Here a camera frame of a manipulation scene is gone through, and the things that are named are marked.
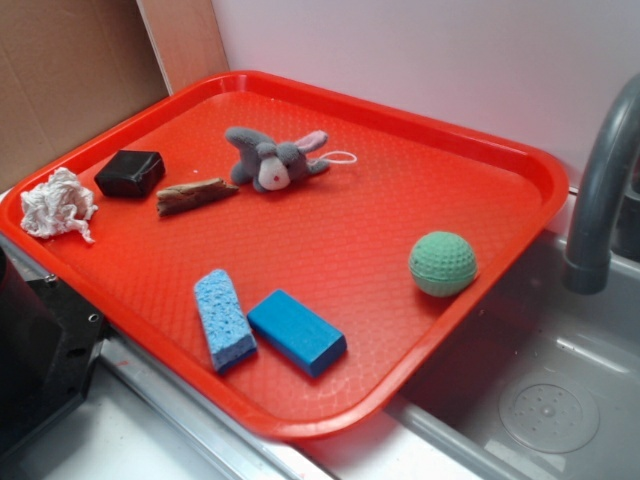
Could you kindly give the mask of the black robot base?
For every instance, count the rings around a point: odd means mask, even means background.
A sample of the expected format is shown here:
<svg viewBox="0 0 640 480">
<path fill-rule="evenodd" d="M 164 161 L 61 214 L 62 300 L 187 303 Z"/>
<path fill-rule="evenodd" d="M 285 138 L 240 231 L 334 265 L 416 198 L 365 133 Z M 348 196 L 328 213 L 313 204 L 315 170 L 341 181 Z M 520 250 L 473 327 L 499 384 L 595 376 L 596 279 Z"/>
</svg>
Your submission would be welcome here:
<svg viewBox="0 0 640 480">
<path fill-rule="evenodd" d="M 1 459 L 87 397 L 104 314 L 56 276 L 26 280 L 1 254 Z"/>
</svg>

